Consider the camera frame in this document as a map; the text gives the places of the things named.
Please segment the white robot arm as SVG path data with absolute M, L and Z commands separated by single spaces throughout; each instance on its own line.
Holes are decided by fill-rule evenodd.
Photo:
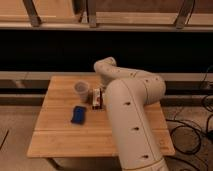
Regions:
M 97 61 L 105 105 L 122 171 L 169 171 L 144 107 L 165 94 L 164 80 L 144 70 L 121 68 L 113 57 Z

